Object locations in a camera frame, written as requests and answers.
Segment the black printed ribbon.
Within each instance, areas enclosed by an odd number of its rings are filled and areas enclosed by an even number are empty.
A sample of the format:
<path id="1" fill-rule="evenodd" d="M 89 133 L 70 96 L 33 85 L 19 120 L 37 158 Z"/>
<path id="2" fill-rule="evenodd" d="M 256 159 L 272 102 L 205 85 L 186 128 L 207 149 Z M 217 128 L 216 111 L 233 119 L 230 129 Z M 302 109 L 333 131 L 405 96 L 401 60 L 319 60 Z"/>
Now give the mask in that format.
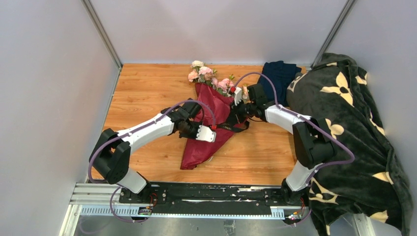
<path id="1" fill-rule="evenodd" d="M 250 122 L 248 121 L 248 118 L 249 116 L 245 113 L 241 114 L 236 111 L 230 111 L 226 121 L 217 124 L 215 127 L 217 129 L 224 129 L 234 133 L 240 133 L 249 128 Z"/>

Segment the maroon wrapping paper sheet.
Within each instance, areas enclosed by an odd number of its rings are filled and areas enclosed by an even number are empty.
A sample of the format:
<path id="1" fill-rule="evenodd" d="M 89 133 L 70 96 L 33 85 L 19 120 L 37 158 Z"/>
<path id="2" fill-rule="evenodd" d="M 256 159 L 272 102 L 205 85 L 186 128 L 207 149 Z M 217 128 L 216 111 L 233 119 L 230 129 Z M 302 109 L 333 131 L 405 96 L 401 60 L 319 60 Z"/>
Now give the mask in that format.
<path id="1" fill-rule="evenodd" d="M 197 134 L 186 142 L 182 170 L 192 170 L 209 160 L 234 134 L 249 127 L 248 121 L 237 121 L 231 115 L 233 97 L 224 96 L 203 83 L 197 83 L 195 91 L 203 107 L 194 118 Z"/>

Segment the pink fake flower bunch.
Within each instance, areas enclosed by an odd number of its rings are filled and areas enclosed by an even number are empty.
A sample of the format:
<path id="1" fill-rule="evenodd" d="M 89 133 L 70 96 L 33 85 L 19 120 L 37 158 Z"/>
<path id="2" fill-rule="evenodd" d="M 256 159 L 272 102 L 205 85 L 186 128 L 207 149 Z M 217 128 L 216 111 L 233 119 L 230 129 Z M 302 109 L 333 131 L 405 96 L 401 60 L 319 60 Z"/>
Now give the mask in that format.
<path id="1" fill-rule="evenodd" d="M 199 101 L 204 103 L 221 101 L 229 104 L 233 96 L 229 93 L 234 88 L 234 75 L 225 79 L 217 78 L 217 70 L 211 69 L 204 62 L 195 60 L 191 63 L 191 72 L 188 81 L 195 84 L 195 91 Z"/>

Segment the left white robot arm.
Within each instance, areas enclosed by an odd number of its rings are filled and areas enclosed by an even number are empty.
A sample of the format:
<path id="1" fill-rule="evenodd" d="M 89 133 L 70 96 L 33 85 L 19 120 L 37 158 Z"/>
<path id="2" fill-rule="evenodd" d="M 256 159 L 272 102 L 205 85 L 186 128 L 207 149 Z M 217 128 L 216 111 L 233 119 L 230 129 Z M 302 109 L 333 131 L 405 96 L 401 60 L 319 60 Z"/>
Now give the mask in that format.
<path id="1" fill-rule="evenodd" d="M 194 118 L 203 110 L 201 103 L 188 99 L 161 110 L 153 118 L 131 128 L 104 130 L 89 158 L 90 181 L 101 183 L 92 177 L 91 171 L 96 169 L 103 177 L 103 182 L 129 190 L 139 203 L 147 202 L 152 196 L 151 183 L 129 167 L 131 154 L 160 137 L 176 132 L 182 138 L 197 138 L 201 122 L 194 121 Z"/>

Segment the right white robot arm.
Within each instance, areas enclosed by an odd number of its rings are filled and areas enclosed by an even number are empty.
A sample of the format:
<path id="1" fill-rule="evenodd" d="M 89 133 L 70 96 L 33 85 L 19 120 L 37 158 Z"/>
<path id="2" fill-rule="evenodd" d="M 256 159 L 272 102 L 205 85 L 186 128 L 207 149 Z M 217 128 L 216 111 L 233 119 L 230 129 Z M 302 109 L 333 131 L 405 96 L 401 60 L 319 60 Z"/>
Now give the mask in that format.
<path id="1" fill-rule="evenodd" d="M 323 128 L 323 120 L 293 113 L 281 104 L 268 100 L 260 84 L 249 86 L 247 91 L 249 102 L 245 103 L 243 89 L 229 89 L 228 94 L 234 99 L 229 117 L 233 124 L 256 117 L 292 135 L 297 161 L 291 173 L 282 181 L 279 195 L 283 203 L 294 205 L 306 194 L 309 182 L 319 166 L 335 155 L 335 146 L 330 138 L 314 128 L 315 125 Z"/>

